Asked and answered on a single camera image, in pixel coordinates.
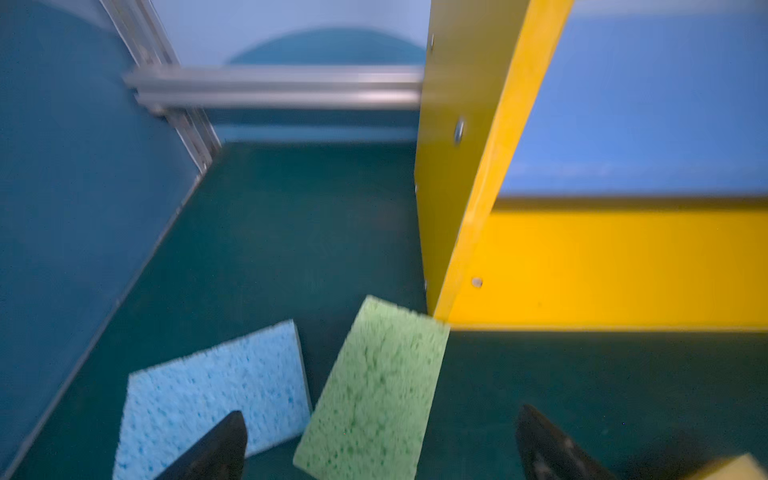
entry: yellow panel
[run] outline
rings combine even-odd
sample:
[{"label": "yellow panel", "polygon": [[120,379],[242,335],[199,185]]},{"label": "yellow panel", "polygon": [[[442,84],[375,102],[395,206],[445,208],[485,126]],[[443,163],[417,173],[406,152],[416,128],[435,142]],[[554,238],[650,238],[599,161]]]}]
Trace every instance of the yellow panel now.
[{"label": "yellow panel", "polygon": [[459,329],[768,329],[768,208],[495,210],[449,322]]},{"label": "yellow panel", "polygon": [[[438,318],[450,311],[571,3],[432,2],[434,46],[422,90],[415,180],[427,304]],[[459,118],[465,133],[456,145]]]},{"label": "yellow panel", "polygon": [[768,475],[750,455],[721,460],[687,477],[686,480],[768,480]]}]

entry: green floor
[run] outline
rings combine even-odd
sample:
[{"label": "green floor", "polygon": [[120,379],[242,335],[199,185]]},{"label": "green floor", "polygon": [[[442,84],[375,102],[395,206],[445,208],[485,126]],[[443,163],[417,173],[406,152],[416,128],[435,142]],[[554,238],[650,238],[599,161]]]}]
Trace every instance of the green floor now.
[{"label": "green floor", "polygon": [[[313,401],[366,294],[425,300],[413,147],[230,145],[14,478],[110,478],[127,375],[293,318]],[[536,405],[623,478],[768,464],[768,336],[452,333],[418,478],[521,478]],[[297,440],[247,478],[309,478]]]}]

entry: metal frame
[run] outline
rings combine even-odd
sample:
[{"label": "metal frame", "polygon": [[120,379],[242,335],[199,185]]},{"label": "metal frame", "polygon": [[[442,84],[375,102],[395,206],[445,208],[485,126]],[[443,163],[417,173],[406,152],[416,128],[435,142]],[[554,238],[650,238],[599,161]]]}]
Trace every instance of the metal frame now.
[{"label": "metal frame", "polygon": [[139,104],[169,108],[418,110],[424,68],[389,66],[138,67]]},{"label": "metal frame", "polygon": [[[139,68],[179,65],[150,0],[101,0],[123,43]],[[221,143],[205,112],[196,108],[151,110],[176,129],[201,173],[213,163]]]}]

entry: sponge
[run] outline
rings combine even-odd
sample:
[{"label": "sponge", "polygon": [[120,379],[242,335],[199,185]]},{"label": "sponge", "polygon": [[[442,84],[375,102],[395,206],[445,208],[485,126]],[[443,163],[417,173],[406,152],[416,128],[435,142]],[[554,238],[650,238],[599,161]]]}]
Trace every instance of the sponge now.
[{"label": "sponge", "polygon": [[157,477],[233,410],[246,456],[262,452],[301,435],[310,405],[291,320],[131,373],[112,478]]},{"label": "sponge", "polygon": [[414,478],[448,334],[367,297],[293,464],[320,480]]}]

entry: blue wall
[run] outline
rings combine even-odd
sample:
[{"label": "blue wall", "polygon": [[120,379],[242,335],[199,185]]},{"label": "blue wall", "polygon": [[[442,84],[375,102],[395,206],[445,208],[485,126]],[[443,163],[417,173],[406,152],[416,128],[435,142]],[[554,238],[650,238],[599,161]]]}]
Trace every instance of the blue wall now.
[{"label": "blue wall", "polygon": [[[362,38],[366,45],[360,46],[349,42],[339,45],[340,37],[333,35],[324,39],[315,36],[319,43],[314,48],[302,42],[304,32],[333,29],[367,31],[423,50],[429,28],[430,0],[153,0],[153,4],[184,66],[226,65],[236,58],[242,60],[245,52],[290,37],[293,43],[281,42],[282,46],[313,49],[321,57],[340,48],[370,51],[367,38]],[[347,36],[346,40],[359,38]],[[283,51],[295,56],[293,48]],[[376,57],[358,59],[363,63],[378,61]]]},{"label": "blue wall", "polygon": [[0,471],[197,175],[123,85],[131,65],[115,33],[0,6]]},{"label": "blue wall", "polygon": [[500,197],[768,194],[767,6],[576,2]]}]

